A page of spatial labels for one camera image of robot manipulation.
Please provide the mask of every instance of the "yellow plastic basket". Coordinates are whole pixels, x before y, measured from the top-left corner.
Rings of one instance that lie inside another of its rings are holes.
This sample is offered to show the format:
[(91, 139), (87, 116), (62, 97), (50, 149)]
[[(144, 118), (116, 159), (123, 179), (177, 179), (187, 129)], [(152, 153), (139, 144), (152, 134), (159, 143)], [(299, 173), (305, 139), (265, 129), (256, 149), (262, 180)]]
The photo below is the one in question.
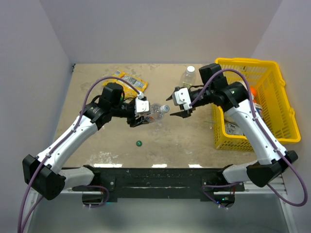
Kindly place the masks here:
[[(297, 143), (300, 133), (295, 111), (290, 107), (285, 92), (285, 82), (276, 62), (250, 58), (217, 58), (222, 69), (232, 68), (241, 72), (257, 90), (256, 101), (262, 106), (266, 125), (281, 144)], [(228, 83), (242, 80), (233, 72), (224, 72)], [(245, 136), (228, 135), (225, 132), (224, 113), (213, 104), (215, 147), (222, 150), (252, 151)]]

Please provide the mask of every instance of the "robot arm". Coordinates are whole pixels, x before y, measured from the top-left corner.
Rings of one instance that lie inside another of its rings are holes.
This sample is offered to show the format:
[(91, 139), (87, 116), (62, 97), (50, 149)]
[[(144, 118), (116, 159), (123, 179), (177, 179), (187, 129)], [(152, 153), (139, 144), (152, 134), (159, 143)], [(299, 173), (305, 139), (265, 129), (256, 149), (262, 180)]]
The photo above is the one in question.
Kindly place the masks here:
[(221, 176), (217, 179), (220, 179), (222, 183), (252, 181), (255, 185), (264, 187), (288, 167), (280, 157), (280, 153), (290, 163), (297, 160), (298, 156), (294, 151), (287, 151), (276, 140), (257, 112), (256, 116), (253, 116), (247, 90), (241, 83), (228, 84), (222, 73), (214, 80), (209, 80), (220, 70), (221, 67), (218, 64), (207, 65), (199, 69), (203, 84), (210, 83), (205, 91), (202, 89), (191, 91), (191, 89), (176, 87), (167, 100), (173, 100), (176, 106), (180, 106), (181, 112), (171, 115), (187, 118), (191, 116), (196, 107), (209, 103), (220, 106), (241, 128), (258, 160), (248, 164), (227, 166), (223, 168)]
[(65, 170), (62, 170), (62, 167), (82, 143), (108, 123), (112, 117), (127, 118), (130, 127), (148, 124), (144, 120), (144, 114), (149, 113), (149, 102), (143, 94), (140, 93), (137, 98), (126, 103), (120, 100), (122, 93), (121, 85), (109, 83), (103, 88), (100, 96), (85, 106), (80, 121), (80, 116), (78, 116), (52, 145), (36, 157), (27, 155), (23, 160), (25, 182), (30, 182), (43, 160), (45, 162), (32, 188), (48, 200), (54, 199), (65, 188), (88, 185), (96, 181), (99, 178), (98, 174), (90, 166)]

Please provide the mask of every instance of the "snack bag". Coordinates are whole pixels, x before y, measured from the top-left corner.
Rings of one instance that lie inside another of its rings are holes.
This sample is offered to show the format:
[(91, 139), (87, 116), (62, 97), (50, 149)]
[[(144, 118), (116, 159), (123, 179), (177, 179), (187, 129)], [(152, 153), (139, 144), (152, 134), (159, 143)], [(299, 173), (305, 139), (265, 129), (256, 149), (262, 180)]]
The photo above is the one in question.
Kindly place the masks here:
[[(128, 81), (138, 91), (141, 91), (141, 92), (143, 92), (148, 85), (148, 83), (145, 82), (144, 80), (141, 80), (141, 79), (136, 78), (130, 74), (127, 74), (122, 70), (116, 70), (112, 76), (122, 78), (122, 79)], [(105, 82), (103, 84), (103, 86), (106, 86), (108, 83), (117, 83), (117, 84), (120, 84), (121, 86), (123, 86), (123, 90), (124, 90), (126, 99), (127, 98), (135, 98), (137, 96), (136, 91), (134, 91), (132, 88), (130, 88), (129, 85), (127, 85), (126, 83), (124, 83), (122, 81), (110, 79), (107, 82)]]

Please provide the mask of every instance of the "beige floor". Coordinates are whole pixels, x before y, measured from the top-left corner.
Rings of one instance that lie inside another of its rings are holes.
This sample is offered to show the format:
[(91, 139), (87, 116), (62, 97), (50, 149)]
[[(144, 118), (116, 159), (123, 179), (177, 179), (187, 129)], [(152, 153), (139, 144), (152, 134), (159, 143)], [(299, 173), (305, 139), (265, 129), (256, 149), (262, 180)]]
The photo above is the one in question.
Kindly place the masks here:
[[(171, 113), (179, 108), (172, 101), (165, 102), (178, 85), (185, 64), (77, 64), (69, 86), (64, 109), (57, 130), (60, 136), (78, 116), (85, 94), (100, 77), (121, 69), (149, 82), (145, 95), (150, 103), (167, 103)], [(197, 84), (201, 84), (197, 73)], [(99, 84), (89, 101), (100, 94)], [(67, 161), (66, 166), (85, 164), (122, 164), (123, 167), (223, 167), (255, 160), (251, 152), (216, 150), (209, 105), (197, 108), (191, 117), (182, 119), (165, 116), (159, 123), (129, 128), (124, 118), (114, 118), (89, 138)], [(143, 142), (142, 147), (136, 141)]]

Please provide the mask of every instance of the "plastic bottle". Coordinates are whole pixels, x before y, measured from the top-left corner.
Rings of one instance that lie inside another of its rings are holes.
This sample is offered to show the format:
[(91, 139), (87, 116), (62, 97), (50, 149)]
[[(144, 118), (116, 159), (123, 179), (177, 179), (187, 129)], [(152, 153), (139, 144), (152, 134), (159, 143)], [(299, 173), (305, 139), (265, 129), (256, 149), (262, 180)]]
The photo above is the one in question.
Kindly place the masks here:
[(181, 76), (179, 86), (183, 86), (186, 88), (194, 85), (195, 82), (195, 68), (193, 66), (188, 66), (185, 73)]
[(145, 121), (151, 123), (157, 120), (161, 120), (164, 117), (164, 114), (168, 113), (170, 107), (168, 105), (160, 105), (154, 103), (150, 106), (150, 114), (145, 116)]

